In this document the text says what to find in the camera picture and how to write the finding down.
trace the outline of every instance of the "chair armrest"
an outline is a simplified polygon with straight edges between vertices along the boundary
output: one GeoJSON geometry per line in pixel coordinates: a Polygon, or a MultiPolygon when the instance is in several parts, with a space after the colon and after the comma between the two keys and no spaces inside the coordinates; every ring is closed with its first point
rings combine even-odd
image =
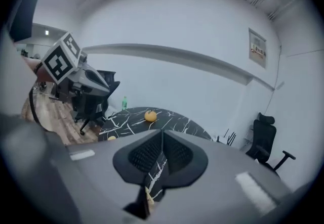
{"type": "Polygon", "coordinates": [[[296,157],[294,157],[292,154],[288,153],[287,151],[283,150],[282,151],[287,157],[290,157],[291,159],[295,160],[296,157]]]}
{"type": "Polygon", "coordinates": [[[270,154],[261,146],[257,146],[257,149],[265,156],[270,157],[270,154]]]}

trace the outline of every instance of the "black cable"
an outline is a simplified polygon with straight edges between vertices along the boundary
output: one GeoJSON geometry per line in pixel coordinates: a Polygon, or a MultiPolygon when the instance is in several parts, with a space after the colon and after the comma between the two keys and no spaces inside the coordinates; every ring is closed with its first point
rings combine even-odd
{"type": "MultiPolygon", "coordinates": [[[[41,66],[42,66],[42,62],[39,62],[38,64],[37,64],[37,66],[34,68],[34,73],[37,75],[37,72],[38,72],[38,70],[41,68],[41,66]]],[[[35,111],[35,105],[34,105],[34,99],[33,99],[33,92],[32,92],[33,90],[32,90],[32,88],[31,88],[31,90],[30,90],[30,92],[29,92],[29,103],[30,103],[30,108],[31,108],[31,113],[32,113],[32,116],[33,116],[33,118],[34,118],[34,120],[35,120],[35,122],[36,123],[38,123],[44,130],[46,130],[47,131],[47,129],[45,129],[42,125],[41,125],[41,123],[39,122],[39,119],[38,119],[38,117],[37,117],[37,114],[36,114],[36,111],[35,111]]]]}

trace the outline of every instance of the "chair headrest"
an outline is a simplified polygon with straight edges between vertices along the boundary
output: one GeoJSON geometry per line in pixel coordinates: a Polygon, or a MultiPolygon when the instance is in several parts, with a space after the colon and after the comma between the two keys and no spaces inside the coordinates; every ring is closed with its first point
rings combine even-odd
{"type": "Polygon", "coordinates": [[[264,116],[261,113],[259,113],[259,121],[267,124],[274,124],[274,118],[272,116],[264,116]]]}

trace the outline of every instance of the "black marble tabletop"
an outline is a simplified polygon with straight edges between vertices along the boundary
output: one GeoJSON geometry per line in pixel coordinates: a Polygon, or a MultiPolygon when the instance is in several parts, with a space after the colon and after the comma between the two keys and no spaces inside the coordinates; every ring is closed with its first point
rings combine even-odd
{"type": "MultiPolygon", "coordinates": [[[[115,136],[118,139],[149,129],[174,130],[211,140],[209,134],[201,126],[181,114],[155,107],[135,107],[118,112],[108,118],[101,128],[98,141],[106,141],[110,136],[115,136]],[[144,114],[148,110],[156,112],[155,122],[148,122],[144,119],[144,114]]],[[[145,182],[154,201],[159,201],[162,198],[158,180],[168,174],[168,170],[165,170],[168,168],[166,162],[167,159],[161,153],[145,182]]]]}

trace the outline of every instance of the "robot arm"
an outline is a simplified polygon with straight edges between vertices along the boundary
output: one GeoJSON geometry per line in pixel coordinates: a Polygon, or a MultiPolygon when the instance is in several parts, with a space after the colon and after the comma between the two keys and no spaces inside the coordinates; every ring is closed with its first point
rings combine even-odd
{"type": "Polygon", "coordinates": [[[71,97],[105,97],[109,86],[97,70],[87,64],[87,54],[76,44],[70,33],[66,33],[49,49],[42,64],[56,86],[56,98],[66,102],[71,97]]]}

